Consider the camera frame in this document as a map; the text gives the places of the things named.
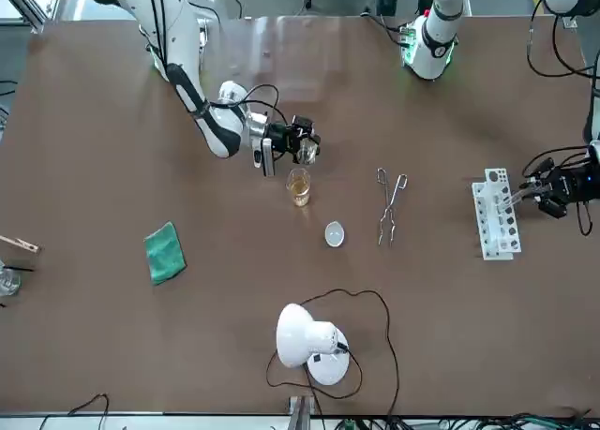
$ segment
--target robotic arm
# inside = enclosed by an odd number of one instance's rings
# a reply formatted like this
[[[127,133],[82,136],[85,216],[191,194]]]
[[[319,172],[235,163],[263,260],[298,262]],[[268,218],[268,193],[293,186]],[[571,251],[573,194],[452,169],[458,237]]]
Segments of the robotic arm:
[[[428,16],[400,29],[402,61],[421,79],[434,81],[450,63],[464,0],[433,0]]]
[[[295,163],[311,164],[319,153],[320,138],[312,122],[294,116],[288,123],[269,124],[250,110],[248,92],[235,82],[224,82],[216,103],[200,86],[201,29],[187,0],[95,0],[131,13],[148,39],[155,66],[180,97],[210,150],[218,157],[234,156],[242,144],[254,152],[254,164],[273,175],[278,157],[292,153]]]
[[[600,8],[600,0],[543,0],[556,16],[589,16]],[[421,79],[439,78],[450,63],[463,14],[463,0],[433,0],[428,16],[420,16],[400,29],[401,56]]]

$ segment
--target green towel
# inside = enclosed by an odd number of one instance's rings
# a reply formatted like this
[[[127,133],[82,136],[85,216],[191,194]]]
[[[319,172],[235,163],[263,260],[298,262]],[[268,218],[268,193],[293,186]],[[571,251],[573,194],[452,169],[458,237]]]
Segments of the green towel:
[[[146,257],[153,284],[160,285],[175,277],[186,267],[177,232],[171,221],[162,229],[146,236],[143,243],[146,247]]]

